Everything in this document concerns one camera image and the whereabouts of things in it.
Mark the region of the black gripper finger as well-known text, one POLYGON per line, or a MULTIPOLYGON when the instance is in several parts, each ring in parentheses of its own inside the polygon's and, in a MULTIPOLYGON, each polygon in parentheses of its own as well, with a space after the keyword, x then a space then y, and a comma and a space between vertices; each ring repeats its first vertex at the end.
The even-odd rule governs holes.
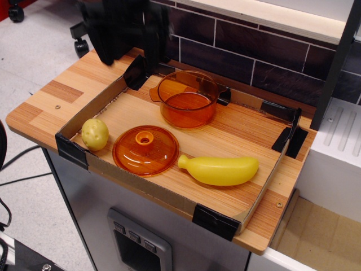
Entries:
POLYGON ((81 1, 80 10, 88 36, 104 64, 112 65, 132 49, 121 32, 127 11, 124 1, 81 1))
POLYGON ((166 47, 170 34, 169 10, 151 1, 143 6, 143 41, 147 74, 157 73, 160 63, 167 63, 166 47))

